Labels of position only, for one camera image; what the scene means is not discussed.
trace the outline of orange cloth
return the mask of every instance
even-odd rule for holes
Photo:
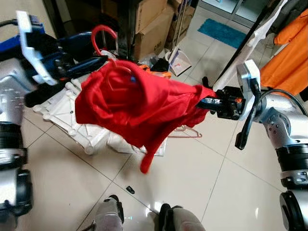
[[[285,27],[275,44],[289,44],[261,69],[261,85],[297,95],[308,86],[308,9]]]

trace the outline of tile floor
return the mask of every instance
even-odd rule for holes
[[[180,47],[192,68],[178,81],[195,85],[208,76],[213,84],[235,49],[197,32],[212,18],[243,32],[248,28],[197,8]],[[262,44],[252,58],[263,66],[271,52]],[[208,114],[196,129],[201,139],[169,139],[165,157],[151,171],[139,171],[141,155],[118,154],[101,143],[94,156],[55,125],[26,109],[23,123],[32,172],[34,208],[19,219],[23,231],[80,231],[91,223],[100,202],[117,194],[127,231],[153,231],[162,203],[192,211],[207,231],[282,231],[276,153],[265,130],[254,124],[244,151],[234,147],[242,122]],[[125,188],[131,186],[135,194]]]

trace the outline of blue rug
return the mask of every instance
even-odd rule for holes
[[[206,19],[198,31],[234,48],[239,48],[246,37],[245,33],[218,23],[210,18]]]

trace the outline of red cloth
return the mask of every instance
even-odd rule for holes
[[[135,80],[122,70],[113,70],[106,77],[111,63],[93,72],[82,83],[75,101],[76,120],[107,128],[136,147],[145,146],[141,172],[147,173],[163,140],[181,125],[193,127],[202,122],[207,110],[196,105],[215,93],[202,85],[151,75],[128,61],[116,64],[129,68]]]

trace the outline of wall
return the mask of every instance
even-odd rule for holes
[[[0,0],[0,21],[16,18],[16,10],[27,11],[36,15],[44,24],[45,31],[55,36],[42,0]],[[0,41],[7,40],[18,33],[16,26],[4,26],[0,28]]]

